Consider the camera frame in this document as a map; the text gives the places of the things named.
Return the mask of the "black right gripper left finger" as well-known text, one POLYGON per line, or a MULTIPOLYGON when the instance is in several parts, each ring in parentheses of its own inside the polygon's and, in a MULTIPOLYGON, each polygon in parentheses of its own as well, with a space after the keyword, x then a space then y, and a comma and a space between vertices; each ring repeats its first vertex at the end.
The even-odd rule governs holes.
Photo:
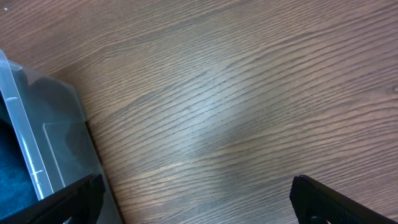
POLYGON ((95 224, 104 203, 100 174, 90 174, 73 184, 1 220, 1 224, 95 224))

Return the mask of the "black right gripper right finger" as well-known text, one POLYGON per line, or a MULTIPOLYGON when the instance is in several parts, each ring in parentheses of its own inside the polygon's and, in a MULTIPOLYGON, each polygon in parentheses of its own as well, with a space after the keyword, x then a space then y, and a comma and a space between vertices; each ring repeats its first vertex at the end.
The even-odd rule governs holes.
POLYGON ((294 177, 289 199, 300 224, 397 224, 307 175, 294 177))

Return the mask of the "blue denim jeans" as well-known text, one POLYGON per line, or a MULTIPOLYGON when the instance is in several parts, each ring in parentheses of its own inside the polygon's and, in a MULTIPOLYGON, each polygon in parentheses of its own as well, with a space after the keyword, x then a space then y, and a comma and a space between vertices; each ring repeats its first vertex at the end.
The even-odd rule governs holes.
POLYGON ((38 201, 19 143, 10 125, 1 122, 1 219, 38 201))

